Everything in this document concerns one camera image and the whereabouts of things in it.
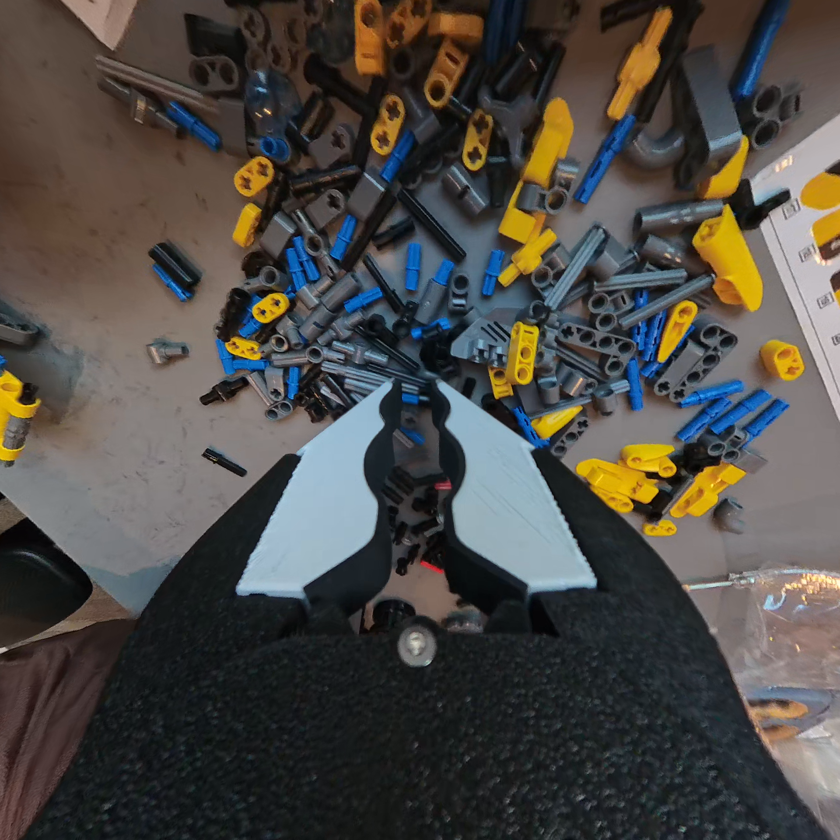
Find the yellow black sticker sheet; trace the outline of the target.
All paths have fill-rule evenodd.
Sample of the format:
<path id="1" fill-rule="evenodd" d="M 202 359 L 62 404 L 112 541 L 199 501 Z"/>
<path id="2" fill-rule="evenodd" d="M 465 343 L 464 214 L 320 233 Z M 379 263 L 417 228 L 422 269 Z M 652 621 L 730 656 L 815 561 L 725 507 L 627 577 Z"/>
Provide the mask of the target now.
<path id="1" fill-rule="evenodd" d="M 784 152 L 751 180 L 763 202 L 789 199 L 761 223 L 787 298 L 836 416 L 839 415 L 839 117 Z"/>

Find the grey desk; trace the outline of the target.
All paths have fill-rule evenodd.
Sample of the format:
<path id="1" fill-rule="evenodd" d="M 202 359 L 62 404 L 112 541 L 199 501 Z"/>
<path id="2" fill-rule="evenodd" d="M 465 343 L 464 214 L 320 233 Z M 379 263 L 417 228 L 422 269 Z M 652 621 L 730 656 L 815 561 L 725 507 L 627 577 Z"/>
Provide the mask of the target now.
<path id="1" fill-rule="evenodd" d="M 235 479 L 236 497 L 188 550 L 268 467 L 319 427 L 303 413 L 285 423 L 265 420 L 250 389 L 227 404 L 199 404 L 199 395 L 221 378 L 213 325 L 240 276 L 232 241 L 242 205 L 233 187 L 238 162 L 132 123 L 97 87 L 100 52 L 60 2 L 2 2 L 2 303 L 49 332 L 45 349 L 39 342 L 31 353 L 8 355 L 18 377 L 38 384 L 44 405 L 19 462 L 2 469 L 2 488 L 102 590 L 136 614 L 153 593 L 133 610 L 98 580 L 105 571 L 109 582 L 110 549 L 122 538 L 129 548 L 144 547 L 134 538 L 145 516 L 121 512 L 125 501 L 117 491 L 128 491 L 129 502 L 150 501 L 158 512 L 166 490 L 189 490 L 207 501 L 211 491 L 199 490 L 198 478 L 165 476 L 190 465 L 196 439 L 197 466 L 222 471 L 210 481 L 215 497 L 225 493 L 221 479 Z M 763 77 L 799 81 L 804 113 L 777 145 L 751 156 L 750 174 L 838 114 L 837 75 L 838 2 L 792 2 Z M 194 301 L 178 302 L 150 268 L 148 248 L 164 239 L 205 272 Z M 152 364 L 145 345 L 159 338 L 187 342 L 190 357 Z M 748 482 L 771 477 L 763 452 L 771 432 L 790 434 L 785 443 L 799 462 L 806 441 L 827 555 L 805 568 L 835 570 L 838 422 L 802 332 L 795 344 L 806 368 L 793 383 L 763 379 L 764 341 L 751 354 L 758 376 L 734 374 L 726 364 L 720 379 L 742 377 L 750 390 L 767 387 L 791 408 L 759 438 L 756 449 L 768 465 L 733 495 L 738 499 Z M 740 339 L 727 363 L 741 347 Z M 247 476 L 206 461 L 207 447 L 246 467 Z M 749 507 L 741 504 L 746 514 Z"/>

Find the black and blue connector piece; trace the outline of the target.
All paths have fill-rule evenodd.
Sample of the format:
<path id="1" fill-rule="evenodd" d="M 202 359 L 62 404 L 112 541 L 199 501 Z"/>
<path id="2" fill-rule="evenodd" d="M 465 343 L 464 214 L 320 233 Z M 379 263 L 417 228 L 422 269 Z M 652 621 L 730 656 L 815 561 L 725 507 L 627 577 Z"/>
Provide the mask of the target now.
<path id="1" fill-rule="evenodd" d="M 166 240 L 151 246 L 148 257 L 155 275 L 179 301 L 194 299 L 203 279 L 203 270 L 184 251 Z"/>

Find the clear plastic bag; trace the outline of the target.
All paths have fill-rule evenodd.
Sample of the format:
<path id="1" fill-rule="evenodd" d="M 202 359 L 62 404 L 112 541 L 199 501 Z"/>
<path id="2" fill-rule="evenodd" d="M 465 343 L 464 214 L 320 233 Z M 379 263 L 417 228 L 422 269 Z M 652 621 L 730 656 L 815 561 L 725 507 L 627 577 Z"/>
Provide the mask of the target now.
<path id="1" fill-rule="evenodd" d="M 760 736 L 791 782 L 838 800 L 839 573 L 781 566 L 696 577 L 710 630 Z"/>

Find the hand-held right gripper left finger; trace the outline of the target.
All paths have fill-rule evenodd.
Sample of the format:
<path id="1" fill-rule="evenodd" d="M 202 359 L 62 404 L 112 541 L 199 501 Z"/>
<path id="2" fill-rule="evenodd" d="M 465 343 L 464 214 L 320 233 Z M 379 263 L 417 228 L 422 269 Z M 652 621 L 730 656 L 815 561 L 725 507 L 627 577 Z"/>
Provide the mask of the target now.
<path id="1" fill-rule="evenodd" d="M 388 582 L 385 478 L 402 388 L 387 381 L 305 444 L 236 593 L 301 603 L 367 603 Z"/>

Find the pile of small building pieces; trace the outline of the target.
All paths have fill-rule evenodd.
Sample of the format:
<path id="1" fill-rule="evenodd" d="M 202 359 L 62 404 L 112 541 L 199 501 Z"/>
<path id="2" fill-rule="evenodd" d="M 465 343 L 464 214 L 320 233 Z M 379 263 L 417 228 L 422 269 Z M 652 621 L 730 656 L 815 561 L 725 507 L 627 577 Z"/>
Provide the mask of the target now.
<path id="1" fill-rule="evenodd" d="M 601 116 L 605 106 L 609 81 L 613 70 L 629 50 L 630 41 L 638 35 L 642 22 L 625 24 L 612 32 L 598 33 L 597 7 L 600 2 L 584 3 L 581 21 L 569 41 L 569 54 L 555 85 L 557 96 L 565 98 L 574 119 L 572 155 L 589 163 L 597 145 L 606 132 Z M 706 11 L 691 36 L 691 46 L 714 45 L 721 72 L 728 76 L 734 70 L 749 38 L 749 30 L 759 15 L 762 2 L 705 2 Z M 153 70 L 178 81 L 186 79 L 186 26 L 183 15 L 198 14 L 219 23 L 235 19 L 234 12 L 223 2 L 141 2 L 117 56 L 131 65 Z M 487 262 L 489 252 L 502 247 L 515 249 L 512 240 L 497 234 L 501 211 L 488 210 L 471 222 L 451 205 L 435 179 L 425 183 L 420 191 L 422 201 L 441 221 L 454 226 L 454 236 L 465 246 L 468 257 L 465 272 L 478 280 L 478 269 Z M 604 223 L 615 235 L 625 238 L 631 231 L 631 216 L 636 207 L 667 201 L 676 193 L 671 189 L 669 171 L 644 172 L 631 163 L 619 161 L 605 178 L 588 206 L 576 205 L 563 211 L 557 225 L 565 244 L 572 243 L 594 221 Z M 742 347 L 726 368 L 735 375 L 759 375 L 758 362 L 752 362 L 752 352 L 770 338 L 801 341 L 799 328 L 781 289 L 778 272 L 773 267 L 767 247 L 760 234 L 748 234 L 755 258 L 761 270 L 766 270 L 766 297 L 763 308 L 752 316 L 729 311 L 736 323 Z M 699 524 L 664 544 L 664 556 L 673 568 L 687 573 L 689 578 L 712 574 L 723 569 L 746 571 L 764 566 L 776 567 L 820 565 L 827 553 L 822 545 L 823 528 L 817 522 L 815 489 L 810 484 L 811 456 L 806 455 L 806 441 L 801 443 L 803 461 L 789 451 L 785 440 L 790 434 L 777 429 L 771 432 L 770 442 L 763 451 L 770 457 L 768 479 L 748 482 L 746 490 L 736 493 L 749 507 L 745 514 L 748 530 L 735 537 L 712 535 L 710 526 Z M 134 538 L 143 548 L 129 548 L 128 537 L 122 538 L 119 548 L 110 549 L 108 583 L 105 571 L 98 573 L 102 587 L 128 608 L 139 610 L 151 593 L 160 585 L 170 568 L 186 551 L 187 544 L 202 532 L 216 515 L 223 511 L 229 499 L 236 497 L 232 488 L 235 479 L 221 479 L 225 493 L 215 497 L 210 481 L 222 474 L 221 469 L 198 467 L 198 445 L 194 439 L 189 466 L 166 470 L 167 478 L 198 478 L 199 490 L 210 490 L 207 500 L 194 496 L 189 490 L 163 491 L 163 511 L 153 510 L 152 503 L 129 502 L 128 491 L 116 493 L 118 501 L 125 501 L 124 513 L 143 513 L 135 528 Z"/>

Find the black pin connector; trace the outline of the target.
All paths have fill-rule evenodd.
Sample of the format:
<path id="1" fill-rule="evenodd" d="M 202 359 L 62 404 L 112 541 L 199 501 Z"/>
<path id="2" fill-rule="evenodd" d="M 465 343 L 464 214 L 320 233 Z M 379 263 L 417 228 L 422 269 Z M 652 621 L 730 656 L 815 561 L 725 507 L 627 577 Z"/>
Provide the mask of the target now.
<path id="1" fill-rule="evenodd" d="M 198 400 L 203 406 L 226 403 L 247 388 L 249 388 L 249 380 L 246 376 L 229 376 L 213 385 L 209 391 L 200 395 Z"/>

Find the yellow panel vehicle assembly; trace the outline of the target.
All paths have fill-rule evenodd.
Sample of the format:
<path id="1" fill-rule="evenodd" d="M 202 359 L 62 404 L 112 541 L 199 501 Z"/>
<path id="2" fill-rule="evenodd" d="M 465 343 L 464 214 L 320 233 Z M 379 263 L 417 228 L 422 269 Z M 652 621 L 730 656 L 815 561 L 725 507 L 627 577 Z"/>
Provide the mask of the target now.
<path id="1" fill-rule="evenodd" d="M 35 345 L 40 330 L 33 323 L 1 313 L 1 342 L 28 350 Z M 1 356 L 1 464 L 13 467 L 25 449 L 32 420 L 41 405 L 38 387 L 21 381 L 7 368 Z"/>

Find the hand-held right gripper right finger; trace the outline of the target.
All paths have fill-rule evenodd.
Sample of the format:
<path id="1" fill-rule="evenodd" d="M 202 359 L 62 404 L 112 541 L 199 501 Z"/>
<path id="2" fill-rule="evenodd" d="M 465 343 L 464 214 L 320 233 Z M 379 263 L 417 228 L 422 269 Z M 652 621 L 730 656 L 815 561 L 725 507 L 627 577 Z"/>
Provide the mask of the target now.
<path id="1" fill-rule="evenodd" d="M 449 480 L 447 575 L 462 596 L 534 596 L 596 588 L 525 438 L 454 387 L 434 384 L 438 462 Z"/>

